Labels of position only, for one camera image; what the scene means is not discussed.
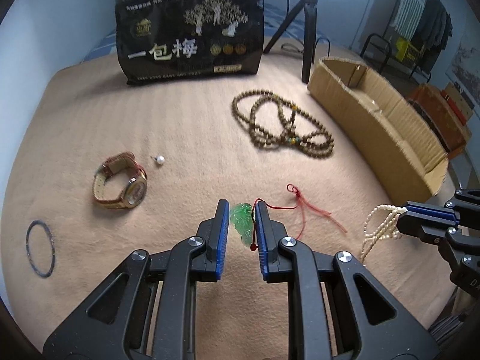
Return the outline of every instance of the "blue gripper pad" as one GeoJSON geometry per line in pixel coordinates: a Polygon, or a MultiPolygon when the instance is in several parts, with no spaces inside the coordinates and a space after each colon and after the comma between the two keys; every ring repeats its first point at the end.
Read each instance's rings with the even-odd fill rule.
{"type": "Polygon", "coordinates": [[[459,224],[459,221],[455,217],[455,214],[453,214],[452,212],[445,212],[442,210],[435,210],[431,208],[419,207],[419,206],[410,205],[410,204],[407,204],[405,208],[410,212],[416,212],[417,214],[432,216],[433,218],[445,219],[447,221],[453,221],[457,225],[459,224]]]}
{"type": "Polygon", "coordinates": [[[215,275],[217,280],[220,280],[223,273],[223,266],[225,264],[225,250],[227,248],[227,236],[229,234],[229,202],[226,202],[223,209],[222,224],[220,226],[220,235],[217,244],[217,267],[215,268],[215,275]]]}
{"type": "Polygon", "coordinates": [[[260,272],[262,273],[263,280],[267,280],[268,277],[268,259],[267,259],[267,245],[265,240],[265,231],[263,230],[262,216],[260,215],[260,209],[258,203],[255,205],[255,223],[257,230],[257,243],[258,243],[258,258],[260,260],[260,272]]]}

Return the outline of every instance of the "beige blanket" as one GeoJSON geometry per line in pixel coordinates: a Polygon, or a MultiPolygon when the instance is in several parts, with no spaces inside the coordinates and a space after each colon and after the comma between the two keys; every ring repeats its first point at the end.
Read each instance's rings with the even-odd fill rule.
{"type": "MultiPolygon", "coordinates": [[[[52,78],[15,160],[1,219],[11,307],[37,348],[130,252],[172,248],[213,217],[221,198],[230,206],[258,197],[291,205],[294,196],[286,185],[294,183],[349,229],[344,235],[308,214],[302,240],[319,252],[358,255],[363,221],[373,207],[388,203],[387,196],[342,130],[309,96],[300,80],[301,65],[299,58],[273,53],[262,57],[255,76],[137,88],[125,84],[116,56],[110,55],[52,78]],[[332,157],[255,148],[231,114],[232,98],[252,88],[273,90],[323,121],[335,139],[332,157]],[[96,207],[91,196],[95,170],[125,150],[134,152],[148,173],[145,200],[130,211],[96,207]],[[165,156],[164,166],[155,164],[150,157],[155,155],[165,156]],[[55,238],[57,265],[47,279],[35,275],[26,257],[25,234],[34,219],[48,223],[55,238]]],[[[252,103],[241,103],[242,110],[252,103]]],[[[258,120],[280,131],[273,105],[265,105],[258,120]]],[[[443,201],[453,192],[450,180],[444,187],[443,201]]],[[[270,215],[291,235],[301,228],[298,211],[271,210],[270,215]]],[[[50,249],[41,229],[33,232],[31,245],[35,261],[47,270],[50,249]]],[[[424,326],[452,292],[448,265],[434,246],[416,239],[382,241],[366,264],[424,326]]],[[[241,244],[233,228],[222,281],[198,285],[197,354],[200,360],[287,357],[287,287],[262,281],[258,254],[241,244]]]]}

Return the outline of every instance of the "black bag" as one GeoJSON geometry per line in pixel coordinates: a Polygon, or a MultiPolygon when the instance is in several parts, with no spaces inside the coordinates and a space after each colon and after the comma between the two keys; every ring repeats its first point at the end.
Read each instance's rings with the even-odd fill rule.
{"type": "Polygon", "coordinates": [[[258,71],[263,0],[130,0],[115,16],[129,84],[258,71]]]}

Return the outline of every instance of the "blue bangle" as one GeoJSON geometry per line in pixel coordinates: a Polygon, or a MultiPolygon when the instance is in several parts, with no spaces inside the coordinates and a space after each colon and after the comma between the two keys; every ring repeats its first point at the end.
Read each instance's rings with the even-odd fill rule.
{"type": "Polygon", "coordinates": [[[25,240],[25,246],[26,246],[26,249],[27,249],[27,257],[28,257],[28,261],[30,261],[30,265],[32,266],[32,269],[34,270],[34,272],[40,276],[41,278],[48,278],[50,277],[50,275],[52,274],[53,272],[53,268],[55,267],[55,246],[53,245],[53,237],[52,237],[52,232],[50,231],[49,227],[42,221],[40,220],[34,220],[30,226],[28,226],[28,230],[27,230],[27,236],[26,236],[26,240],[25,240]],[[52,263],[50,264],[50,269],[48,272],[46,273],[43,273],[43,272],[40,272],[38,270],[38,268],[35,266],[33,260],[32,260],[32,256],[30,256],[30,246],[28,245],[28,239],[30,238],[30,232],[32,231],[32,228],[36,225],[40,225],[43,227],[43,229],[45,230],[45,233],[47,235],[47,237],[49,237],[49,240],[50,240],[50,246],[52,247],[52,263]]]}

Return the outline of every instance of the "lamp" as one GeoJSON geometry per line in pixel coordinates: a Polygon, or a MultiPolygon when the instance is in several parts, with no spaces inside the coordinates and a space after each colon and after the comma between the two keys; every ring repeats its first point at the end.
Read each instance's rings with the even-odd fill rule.
{"type": "Polygon", "coordinates": [[[287,13],[285,20],[280,24],[277,32],[263,50],[264,54],[268,54],[274,44],[283,35],[288,26],[294,21],[303,8],[305,13],[305,34],[303,39],[303,66],[301,80],[308,84],[310,80],[311,62],[314,58],[315,37],[317,35],[317,2],[318,0],[300,0],[290,12],[287,13]]]}

